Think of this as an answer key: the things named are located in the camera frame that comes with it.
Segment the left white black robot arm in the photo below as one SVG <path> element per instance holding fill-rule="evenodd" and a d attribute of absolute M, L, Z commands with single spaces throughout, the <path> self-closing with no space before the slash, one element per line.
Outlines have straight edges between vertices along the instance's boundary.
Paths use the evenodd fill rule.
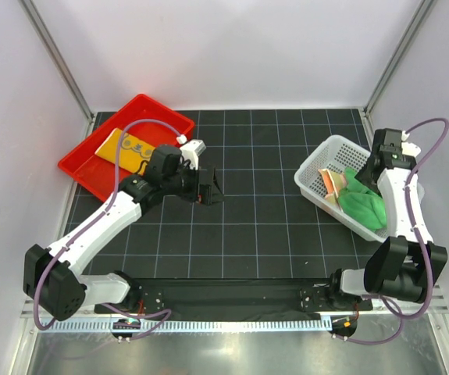
<path fill-rule="evenodd" d="M 23 290 L 52 319 L 69 319 L 80 308 L 110 305 L 133 312 L 141 285 L 122 271 L 102 276 L 84 274 L 87 264 L 118 234 L 174 195 L 186 202 L 213 205 L 223 194 L 213 166 L 200 167 L 202 140 L 180 147 L 160 145 L 143 174 L 116 178 L 116 190 L 83 223 L 48 247 L 33 245 L 24 259 Z"/>

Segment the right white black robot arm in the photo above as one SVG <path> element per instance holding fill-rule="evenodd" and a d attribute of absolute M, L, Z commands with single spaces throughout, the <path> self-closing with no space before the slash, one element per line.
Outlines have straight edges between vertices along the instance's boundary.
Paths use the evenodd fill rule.
<path fill-rule="evenodd" d="M 420 149 L 400 130 L 375 132 L 370 155 L 356 179 L 380 194 L 387 216 L 387 238 L 366 266 L 338 269 L 330 276 L 327 303 L 345 309 L 354 298 L 382 295 L 404 302 L 429 301 L 447 262 L 447 250 L 435 245 L 423 219 L 419 190 Z"/>

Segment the yellow blue hello towel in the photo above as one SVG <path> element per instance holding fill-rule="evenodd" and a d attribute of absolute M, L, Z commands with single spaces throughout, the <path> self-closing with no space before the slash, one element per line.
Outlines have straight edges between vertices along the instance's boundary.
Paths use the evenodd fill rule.
<path fill-rule="evenodd" d="M 94 154 L 111 164 L 115 164 L 117 160 L 116 151 L 121 135 L 122 131 L 119 128 L 115 128 L 96 149 Z M 131 173 L 142 174 L 155 147 L 129 133 L 125 133 L 121 140 L 119 168 Z"/>

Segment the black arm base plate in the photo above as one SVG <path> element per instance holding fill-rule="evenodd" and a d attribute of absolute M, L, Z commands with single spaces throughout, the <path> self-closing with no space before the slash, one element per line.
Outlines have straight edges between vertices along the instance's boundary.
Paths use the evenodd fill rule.
<path fill-rule="evenodd" d="M 258 322 L 315 319 L 321 313 L 351 315 L 372 310 L 370 301 L 342 295 L 328 278 L 141 279 L 126 309 L 172 311 L 173 321 Z"/>

